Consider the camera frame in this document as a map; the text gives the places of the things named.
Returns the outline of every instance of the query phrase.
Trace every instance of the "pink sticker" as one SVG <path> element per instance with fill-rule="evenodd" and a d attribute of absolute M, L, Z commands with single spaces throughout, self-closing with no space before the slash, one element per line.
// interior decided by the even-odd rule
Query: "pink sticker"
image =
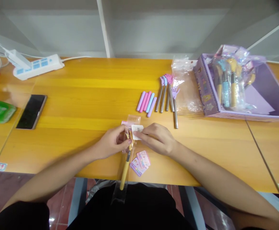
<path fill-rule="evenodd" d="M 130 167 L 134 170 L 134 172 L 137 174 L 137 176 L 141 176 L 147 169 L 142 168 L 139 164 L 139 160 L 137 157 L 131 162 Z"/>
<path fill-rule="evenodd" d="M 148 154 L 147 154 L 146 151 L 138 152 L 136 155 L 139 159 L 139 164 L 142 168 L 147 169 L 151 165 L 150 159 L 149 159 Z"/>

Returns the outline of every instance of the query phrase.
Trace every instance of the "left hand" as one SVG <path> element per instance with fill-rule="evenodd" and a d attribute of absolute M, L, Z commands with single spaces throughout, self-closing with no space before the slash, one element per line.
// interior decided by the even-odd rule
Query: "left hand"
<path fill-rule="evenodd" d="M 103 137 L 95 144 L 97 148 L 98 159 L 105 159 L 115 153 L 118 153 L 132 143 L 131 139 L 123 140 L 125 125 L 120 125 L 116 128 L 109 129 Z"/>

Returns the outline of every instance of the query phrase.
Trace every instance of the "plastic bag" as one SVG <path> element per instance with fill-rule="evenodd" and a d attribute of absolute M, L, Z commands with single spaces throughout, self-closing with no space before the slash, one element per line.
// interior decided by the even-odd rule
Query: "plastic bag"
<path fill-rule="evenodd" d="M 122 151 L 122 157 L 121 157 L 119 171 L 118 171 L 118 175 L 117 175 L 118 180 L 116 181 L 116 186 L 115 186 L 114 194 L 112 197 L 112 203 L 114 201 L 117 201 L 120 203 L 125 202 L 127 187 L 128 187 L 128 174 L 129 174 L 129 170 L 130 170 L 129 164 L 132 161 L 131 159 L 133 159 L 134 151 L 135 151 L 136 144 L 137 144 L 137 141 L 133 139 L 132 125 L 139 125 L 140 119 L 141 119 L 140 116 L 128 115 L 123 140 L 131 139 L 132 144 L 130 145 L 130 147 L 128 147 L 127 149 Z M 125 182 L 123 183 L 124 184 L 123 189 L 121 190 L 120 189 L 121 188 L 121 178 L 123 175 L 123 170 L 126 167 L 126 165 L 128 165 L 127 174 L 125 175 Z"/>
<path fill-rule="evenodd" d="M 251 113 L 256 108 L 246 103 L 245 89 L 255 80 L 253 62 L 264 61 L 260 56 L 249 54 L 243 47 L 221 45 L 214 55 L 214 85 L 222 109 Z"/>
<path fill-rule="evenodd" d="M 173 87 L 180 89 L 176 98 L 178 115 L 203 115 L 203 107 L 198 91 L 196 77 L 193 72 L 197 61 L 189 60 L 187 56 L 174 57 L 171 69 L 174 76 Z"/>

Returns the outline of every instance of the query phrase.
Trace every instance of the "purple box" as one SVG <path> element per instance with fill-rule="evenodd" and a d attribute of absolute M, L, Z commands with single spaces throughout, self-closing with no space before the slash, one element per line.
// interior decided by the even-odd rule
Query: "purple box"
<path fill-rule="evenodd" d="M 269 115 L 234 112 L 221 108 L 213 83 L 213 70 L 209 69 L 205 61 L 206 58 L 212 57 L 213 54 L 202 54 L 194 70 L 205 116 L 266 122 L 279 121 L 279 82 L 266 63 L 257 67 L 256 79 L 252 86 L 273 107 L 274 111 Z"/>

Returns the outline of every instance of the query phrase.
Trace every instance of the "smartphone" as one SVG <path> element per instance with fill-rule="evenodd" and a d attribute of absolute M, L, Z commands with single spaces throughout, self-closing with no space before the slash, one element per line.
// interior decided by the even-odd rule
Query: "smartphone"
<path fill-rule="evenodd" d="M 31 95 L 16 128 L 35 129 L 47 98 L 46 95 Z"/>

